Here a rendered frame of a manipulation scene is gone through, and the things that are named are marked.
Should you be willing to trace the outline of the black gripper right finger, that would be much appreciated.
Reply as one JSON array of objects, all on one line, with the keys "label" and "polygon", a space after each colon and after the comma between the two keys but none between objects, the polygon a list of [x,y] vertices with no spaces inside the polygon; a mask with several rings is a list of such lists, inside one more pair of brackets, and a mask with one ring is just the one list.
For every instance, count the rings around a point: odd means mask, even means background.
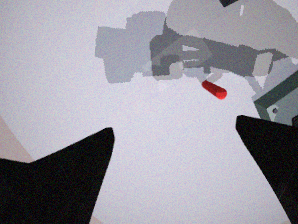
[{"label": "black gripper right finger", "polygon": [[235,128],[291,224],[298,224],[298,127],[238,115]]}]

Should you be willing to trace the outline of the dark red peg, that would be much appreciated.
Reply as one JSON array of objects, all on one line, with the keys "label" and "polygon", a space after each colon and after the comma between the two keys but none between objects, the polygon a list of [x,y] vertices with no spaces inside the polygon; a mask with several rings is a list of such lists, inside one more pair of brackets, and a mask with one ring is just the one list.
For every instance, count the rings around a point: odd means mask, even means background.
[{"label": "dark red peg", "polygon": [[227,91],[225,88],[220,87],[220,85],[213,84],[212,81],[204,80],[202,81],[202,87],[206,89],[206,91],[212,93],[214,97],[217,99],[225,99],[227,96]]}]

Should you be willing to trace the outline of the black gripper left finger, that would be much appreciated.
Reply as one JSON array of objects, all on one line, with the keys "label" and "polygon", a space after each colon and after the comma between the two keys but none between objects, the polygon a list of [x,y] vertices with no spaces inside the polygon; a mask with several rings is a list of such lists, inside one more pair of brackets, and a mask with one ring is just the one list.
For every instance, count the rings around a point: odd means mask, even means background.
[{"label": "black gripper left finger", "polygon": [[106,127],[31,163],[0,159],[0,194],[35,224],[89,224],[113,153]]}]

